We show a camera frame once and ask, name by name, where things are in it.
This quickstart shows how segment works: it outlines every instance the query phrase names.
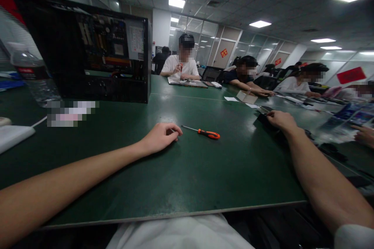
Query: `bottle label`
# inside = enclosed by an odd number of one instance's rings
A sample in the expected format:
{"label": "bottle label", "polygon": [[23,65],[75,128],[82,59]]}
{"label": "bottle label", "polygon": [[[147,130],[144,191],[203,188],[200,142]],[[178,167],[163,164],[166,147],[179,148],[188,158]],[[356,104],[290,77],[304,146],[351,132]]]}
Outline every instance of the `bottle label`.
{"label": "bottle label", "polygon": [[15,66],[17,72],[24,80],[45,80],[50,79],[45,66],[39,67],[21,67]]}

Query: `open computer case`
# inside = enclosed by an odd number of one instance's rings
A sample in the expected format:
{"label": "open computer case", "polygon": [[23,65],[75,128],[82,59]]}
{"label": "open computer case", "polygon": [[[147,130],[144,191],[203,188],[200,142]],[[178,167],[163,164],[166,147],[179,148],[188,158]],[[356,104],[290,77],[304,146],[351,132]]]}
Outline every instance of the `open computer case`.
{"label": "open computer case", "polygon": [[68,0],[14,0],[63,98],[148,103],[147,18]]}

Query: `cardboard box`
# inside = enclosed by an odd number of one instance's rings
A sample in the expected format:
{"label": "cardboard box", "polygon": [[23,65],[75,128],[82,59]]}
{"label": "cardboard box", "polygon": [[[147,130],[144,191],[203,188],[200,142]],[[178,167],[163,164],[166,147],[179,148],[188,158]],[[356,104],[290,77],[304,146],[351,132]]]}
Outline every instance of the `cardboard box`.
{"label": "cardboard box", "polygon": [[236,98],[238,98],[240,101],[248,104],[254,104],[257,100],[257,96],[255,96],[252,93],[247,94],[247,91],[239,91],[238,94],[236,95]]}

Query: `orange screwdriver handle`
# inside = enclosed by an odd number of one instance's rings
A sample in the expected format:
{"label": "orange screwdriver handle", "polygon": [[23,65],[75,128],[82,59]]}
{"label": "orange screwdriver handle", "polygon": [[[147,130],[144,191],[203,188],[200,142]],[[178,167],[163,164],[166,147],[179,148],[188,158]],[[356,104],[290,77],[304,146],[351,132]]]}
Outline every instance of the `orange screwdriver handle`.
{"label": "orange screwdriver handle", "polygon": [[198,134],[204,135],[206,137],[212,138],[212,139],[219,139],[221,136],[219,136],[218,133],[215,132],[206,132],[204,130],[199,129]]}

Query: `air vent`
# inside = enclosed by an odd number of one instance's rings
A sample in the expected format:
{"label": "air vent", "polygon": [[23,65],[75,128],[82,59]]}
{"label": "air vent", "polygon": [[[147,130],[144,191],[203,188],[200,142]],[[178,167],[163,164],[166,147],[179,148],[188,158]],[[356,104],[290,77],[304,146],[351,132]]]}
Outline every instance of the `air vent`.
{"label": "air vent", "polygon": [[207,4],[209,7],[217,8],[222,5],[222,2],[216,1],[216,0],[210,0]]}
{"label": "air vent", "polygon": [[315,29],[315,28],[302,30],[302,32],[316,32],[316,31],[318,31],[318,29]]}

